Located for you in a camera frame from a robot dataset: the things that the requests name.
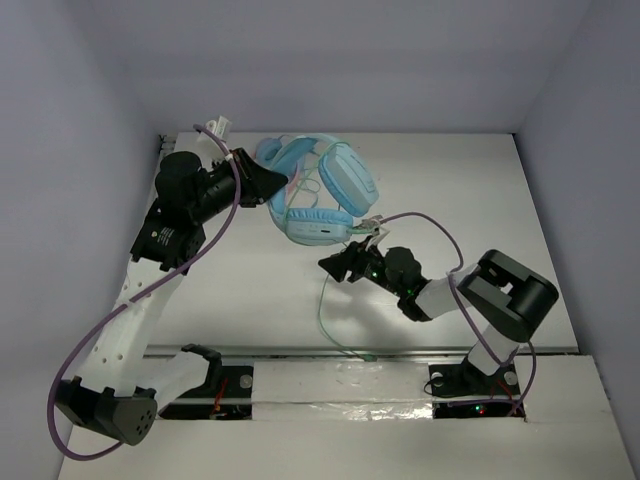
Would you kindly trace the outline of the light blue headphones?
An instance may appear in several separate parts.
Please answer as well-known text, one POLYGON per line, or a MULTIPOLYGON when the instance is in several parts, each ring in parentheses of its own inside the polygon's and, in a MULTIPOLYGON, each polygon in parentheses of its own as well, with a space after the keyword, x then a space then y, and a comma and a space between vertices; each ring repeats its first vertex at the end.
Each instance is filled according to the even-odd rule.
POLYGON ((347 141, 328 134, 284 137, 269 170, 291 174, 300 164, 297 188, 285 196, 285 187, 269 201, 276 227, 303 246, 330 246, 352 235, 369 235, 380 223, 368 216, 379 192, 364 160, 347 141))

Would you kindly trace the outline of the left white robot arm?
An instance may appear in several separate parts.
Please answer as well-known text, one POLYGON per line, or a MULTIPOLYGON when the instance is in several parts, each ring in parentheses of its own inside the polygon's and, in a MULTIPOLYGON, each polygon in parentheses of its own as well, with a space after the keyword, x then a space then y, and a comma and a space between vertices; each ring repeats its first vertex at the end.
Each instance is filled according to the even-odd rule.
POLYGON ((215 392, 222 382, 219 352, 189 344, 159 372, 139 373, 141 361, 169 298, 224 235, 207 239, 205 223, 221 212, 230 226, 240 207, 254 208, 286 185, 285 175, 268 170, 242 148, 225 154, 211 169, 199 156, 178 151, 161 160, 155 177, 156 198, 130 250, 131 287, 123 290, 114 310, 73 349, 65 371, 87 343, 93 345, 70 380, 56 374, 47 399, 47 426, 56 447, 67 457, 90 460, 69 450, 56 429, 61 412, 74 425, 137 445, 149 433, 157 413, 183 393, 215 392))

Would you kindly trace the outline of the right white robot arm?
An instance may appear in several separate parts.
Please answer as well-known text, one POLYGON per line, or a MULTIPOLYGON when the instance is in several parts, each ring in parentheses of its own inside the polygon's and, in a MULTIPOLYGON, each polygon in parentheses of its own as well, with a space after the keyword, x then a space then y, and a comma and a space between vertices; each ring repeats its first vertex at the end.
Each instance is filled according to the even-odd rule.
POLYGON ((352 242, 318 265, 337 282, 366 279, 393 294, 399 310, 414 322, 453 311, 467 316, 471 309, 482 316, 487 326, 470 326, 476 342, 464 359, 430 368, 425 390, 441 399, 491 395, 504 386, 518 349, 531 341, 559 299, 549 280, 495 249, 442 279, 424 277, 410 249, 382 253, 367 241, 352 242))

